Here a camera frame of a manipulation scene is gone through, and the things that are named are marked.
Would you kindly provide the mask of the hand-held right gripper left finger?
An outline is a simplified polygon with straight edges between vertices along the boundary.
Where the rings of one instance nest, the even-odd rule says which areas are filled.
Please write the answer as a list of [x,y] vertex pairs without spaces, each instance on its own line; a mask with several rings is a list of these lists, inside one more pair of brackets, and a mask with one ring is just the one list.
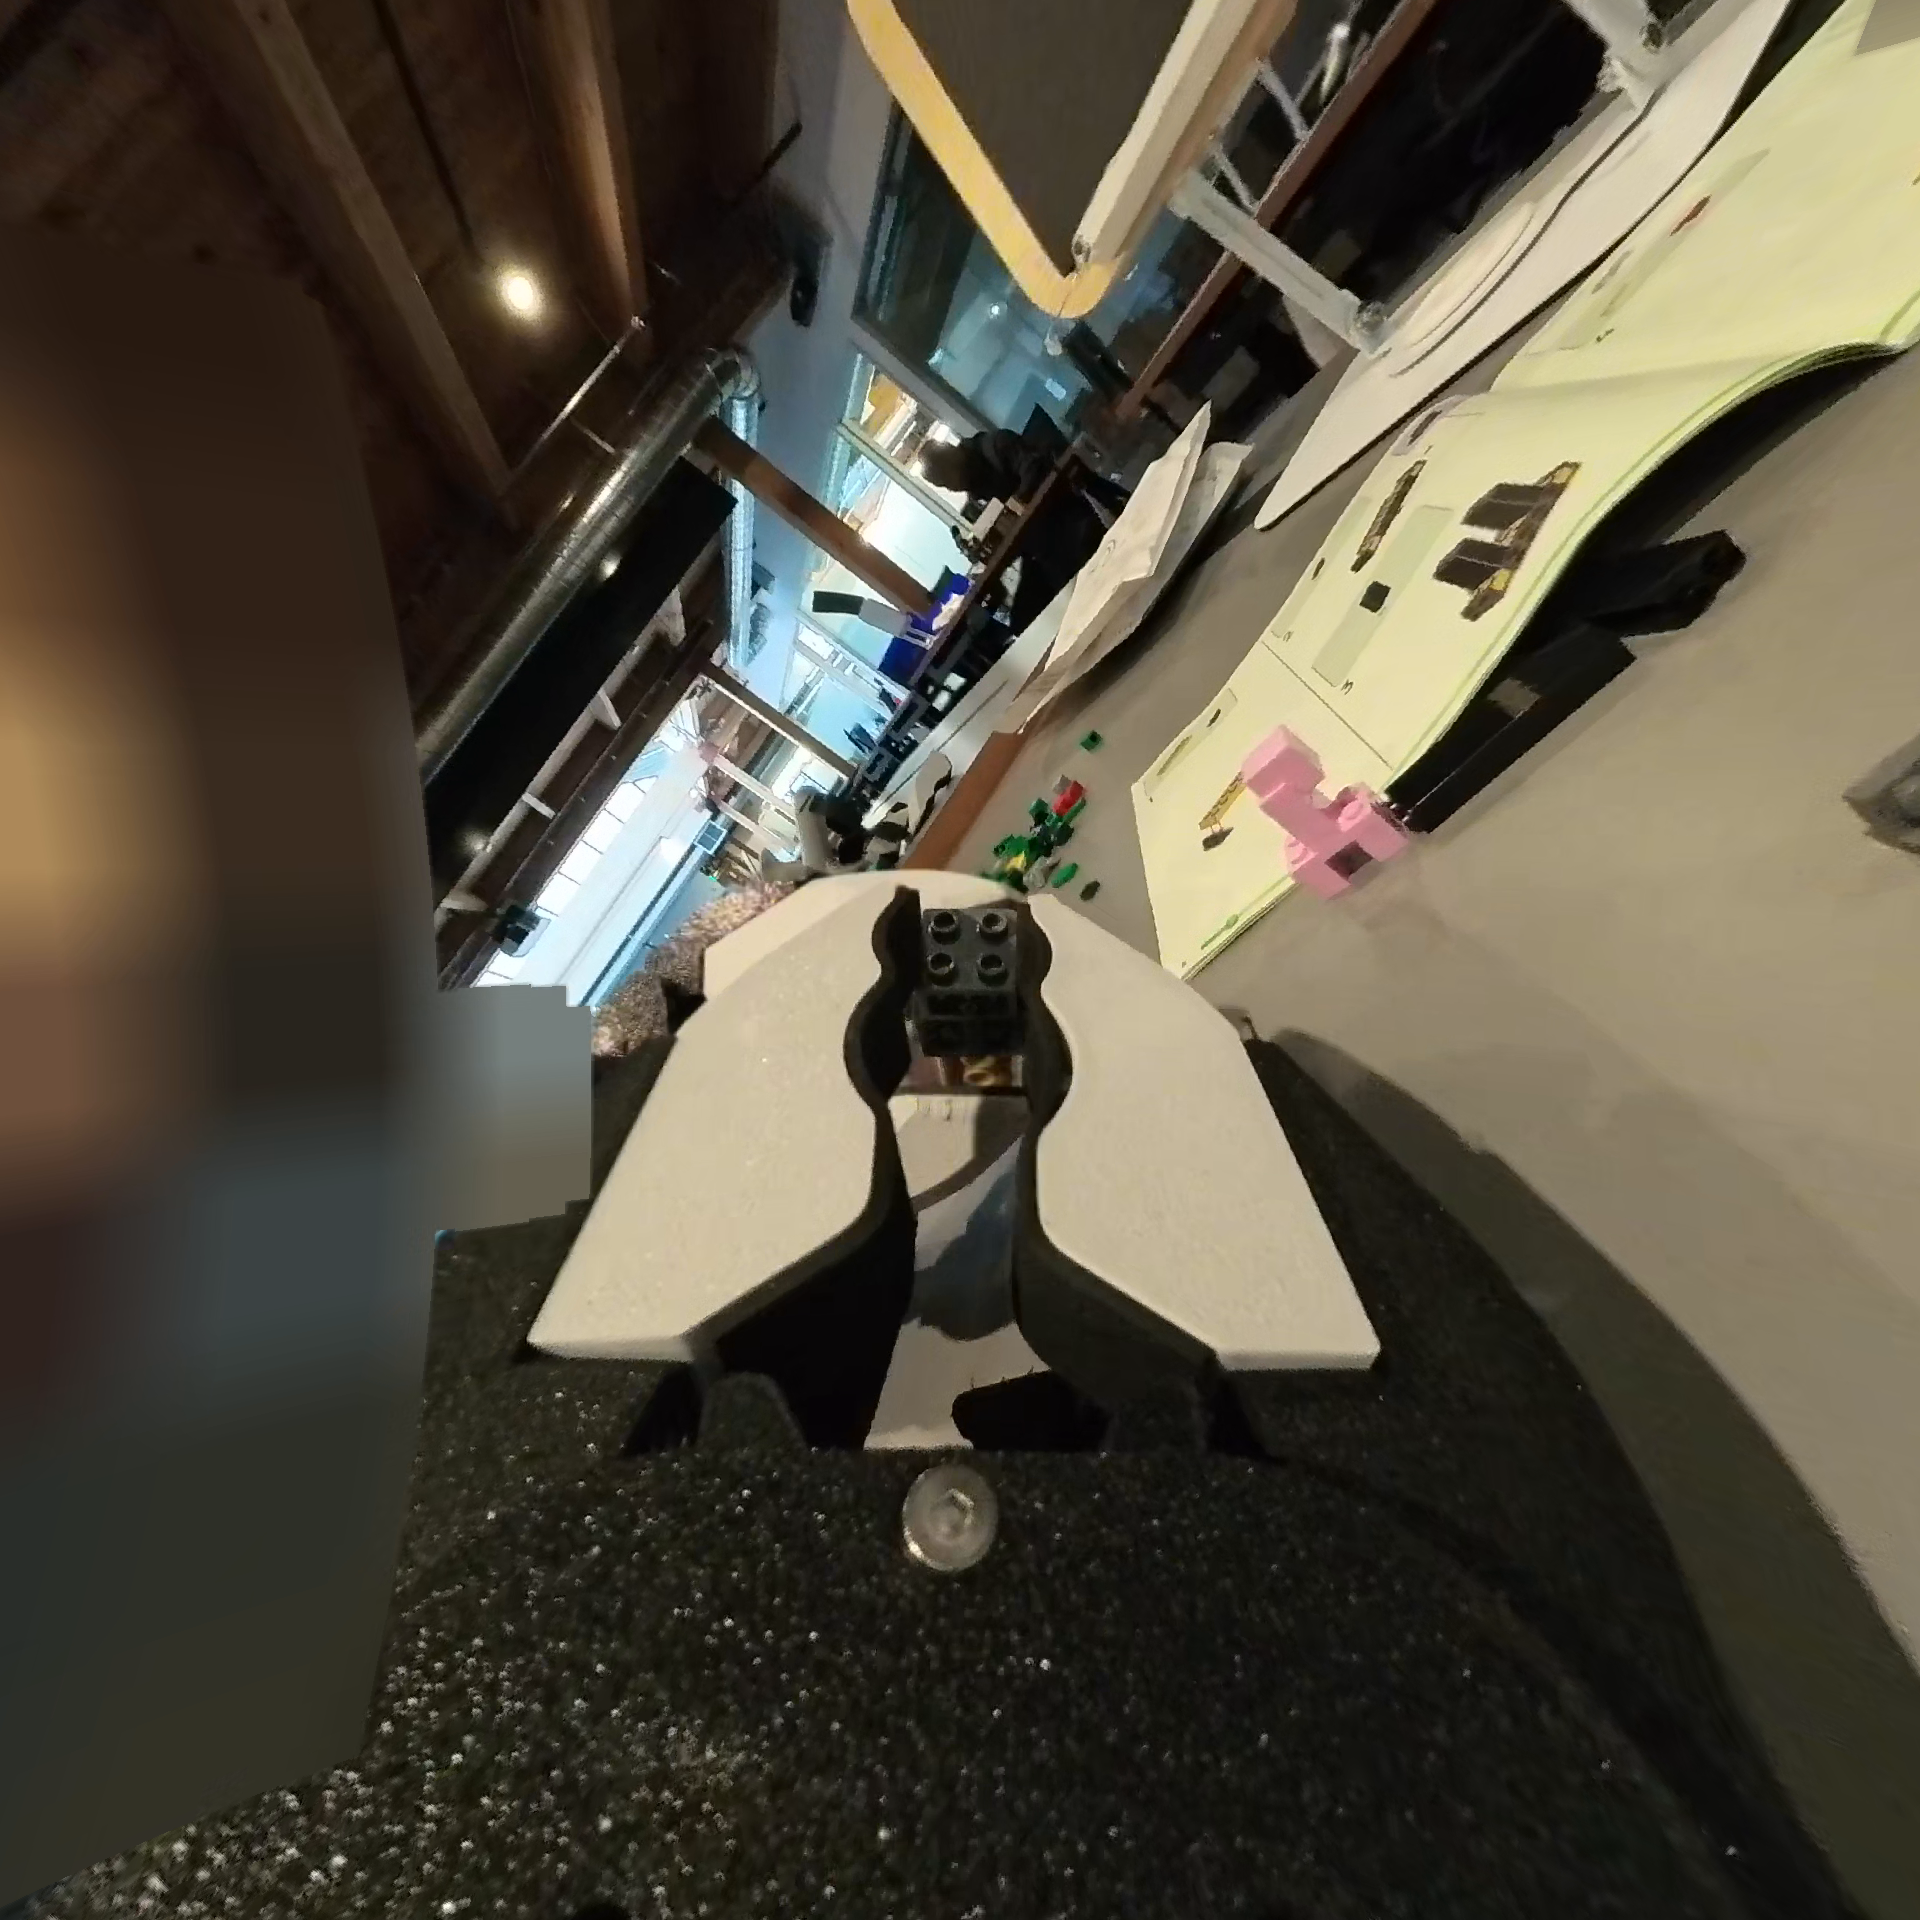
[[692,1362],[903,1199],[890,1096],[922,896],[901,878],[747,889],[596,1018],[655,1073],[532,1321],[546,1357]]

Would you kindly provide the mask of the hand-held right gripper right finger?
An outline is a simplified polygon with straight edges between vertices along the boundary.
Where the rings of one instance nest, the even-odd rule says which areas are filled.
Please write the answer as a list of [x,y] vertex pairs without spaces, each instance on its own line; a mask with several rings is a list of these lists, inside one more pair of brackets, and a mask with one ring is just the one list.
[[1224,1367],[1370,1367],[1378,1333],[1237,1027],[1074,906],[1030,901],[1030,922],[1041,1036],[1064,1040],[1041,1250]]

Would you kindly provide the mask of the dark grey toy brick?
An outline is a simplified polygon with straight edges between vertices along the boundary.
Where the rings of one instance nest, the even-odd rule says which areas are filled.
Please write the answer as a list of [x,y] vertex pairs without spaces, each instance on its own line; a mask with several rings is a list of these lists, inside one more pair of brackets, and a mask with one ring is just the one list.
[[1005,896],[925,906],[903,1036],[906,1090],[1023,1092],[1023,914]]

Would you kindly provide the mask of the grey desk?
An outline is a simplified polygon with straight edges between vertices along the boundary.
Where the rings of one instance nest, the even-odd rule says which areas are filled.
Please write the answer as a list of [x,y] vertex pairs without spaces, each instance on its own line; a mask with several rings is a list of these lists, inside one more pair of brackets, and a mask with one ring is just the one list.
[[1810,377],[1636,513],[1751,563],[1356,901],[1200,992],[1385,1281],[1270,1388],[1251,1697],[1177,1915],[1917,1915],[1917,364]]

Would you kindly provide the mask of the pile of small toy bricks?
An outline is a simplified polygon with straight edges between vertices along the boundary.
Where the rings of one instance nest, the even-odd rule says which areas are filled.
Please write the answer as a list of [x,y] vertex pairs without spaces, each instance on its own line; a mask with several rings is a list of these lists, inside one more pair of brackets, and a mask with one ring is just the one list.
[[994,839],[979,876],[1023,896],[1058,890],[1077,901],[1093,901],[1101,893],[1101,878],[1087,871],[1074,852],[1087,808],[1089,793],[1083,780],[1055,780],[1028,803],[1017,826]]

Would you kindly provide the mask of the pink toy brick pig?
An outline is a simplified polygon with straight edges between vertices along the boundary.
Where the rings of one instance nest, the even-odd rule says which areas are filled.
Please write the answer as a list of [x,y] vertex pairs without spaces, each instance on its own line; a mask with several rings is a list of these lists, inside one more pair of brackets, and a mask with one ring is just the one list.
[[1356,880],[1396,858],[1411,829],[1368,785],[1326,785],[1326,767],[1308,744],[1272,727],[1244,753],[1244,795],[1285,834],[1285,876],[1308,893],[1331,901]]

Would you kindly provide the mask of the pale green instruction booklet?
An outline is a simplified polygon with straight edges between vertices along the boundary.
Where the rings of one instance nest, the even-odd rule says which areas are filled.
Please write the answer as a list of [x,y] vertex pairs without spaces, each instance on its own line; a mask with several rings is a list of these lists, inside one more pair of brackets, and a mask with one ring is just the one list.
[[1403,422],[1224,690],[1132,785],[1159,962],[1302,876],[1251,793],[1288,730],[1385,795],[1601,522],[1748,401],[1917,344],[1917,19],[1840,4],[1476,393]]

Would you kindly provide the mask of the black lego pieces under booklet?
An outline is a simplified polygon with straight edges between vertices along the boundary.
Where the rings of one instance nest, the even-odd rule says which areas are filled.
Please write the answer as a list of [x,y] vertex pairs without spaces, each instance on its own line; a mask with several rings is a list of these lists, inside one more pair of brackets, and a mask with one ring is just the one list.
[[1581,558],[1548,592],[1499,670],[1385,798],[1431,831],[1636,667],[1631,642],[1691,625],[1743,570],[1728,531]]

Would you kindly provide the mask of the white paper sheet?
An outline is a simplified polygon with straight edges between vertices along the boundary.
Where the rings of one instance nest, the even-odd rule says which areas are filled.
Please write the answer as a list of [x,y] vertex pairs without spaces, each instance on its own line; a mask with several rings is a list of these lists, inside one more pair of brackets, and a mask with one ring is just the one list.
[[1233,498],[1247,453],[1247,445],[1210,441],[1210,401],[1200,401],[1074,575],[1052,646],[1003,711],[1003,730],[1023,730],[1064,684],[1135,632]]

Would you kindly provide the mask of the white cardboard sheet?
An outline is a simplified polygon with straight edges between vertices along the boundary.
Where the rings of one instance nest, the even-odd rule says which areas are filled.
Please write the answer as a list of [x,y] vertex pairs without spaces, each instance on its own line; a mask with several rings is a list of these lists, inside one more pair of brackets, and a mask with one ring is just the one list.
[[1253,526],[1275,526],[1604,262],[1714,143],[1785,14],[1707,5],[1644,103],[1617,99],[1570,131],[1400,299],[1380,344],[1345,364]]

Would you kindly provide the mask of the dark table with wooden edge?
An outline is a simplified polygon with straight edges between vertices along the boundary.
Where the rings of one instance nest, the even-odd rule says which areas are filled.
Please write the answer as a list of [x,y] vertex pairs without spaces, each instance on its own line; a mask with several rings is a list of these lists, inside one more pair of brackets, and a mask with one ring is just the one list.
[[1079,319],[1233,118],[1297,4],[850,4],[856,35],[1037,310]]

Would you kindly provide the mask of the silver ventilation duct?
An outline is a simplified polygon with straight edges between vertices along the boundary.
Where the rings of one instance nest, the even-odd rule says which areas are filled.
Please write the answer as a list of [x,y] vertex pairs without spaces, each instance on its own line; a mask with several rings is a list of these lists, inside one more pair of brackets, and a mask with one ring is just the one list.
[[633,435],[558,520],[532,541],[492,599],[492,611],[468,642],[459,670],[418,720],[418,777],[430,783],[444,759],[468,742],[501,684],[519,672],[549,625],[596,580],[596,569],[659,493],[698,428],[727,403],[758,397],[755,351],[741,343],[707,349],[683,368]]

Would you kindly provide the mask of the white metal frame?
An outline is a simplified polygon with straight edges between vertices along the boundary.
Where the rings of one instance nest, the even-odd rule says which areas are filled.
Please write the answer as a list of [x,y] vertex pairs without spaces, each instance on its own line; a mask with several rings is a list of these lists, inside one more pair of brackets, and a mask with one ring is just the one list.
[[1200,167],[1196,167],[1167,200],[1167,207],[1200,228],[1231,264],[1253,269],[1270,284],[1297,315],[1307,315],[1321,331],[1356,349],[1357,354],[1378,354],[1385,338],[1385,310],[1357,299],[1337,288],[1327,274],[1318,274],[1300,257],[1279,236],[1263,228],[1253,212],[1224,191]]

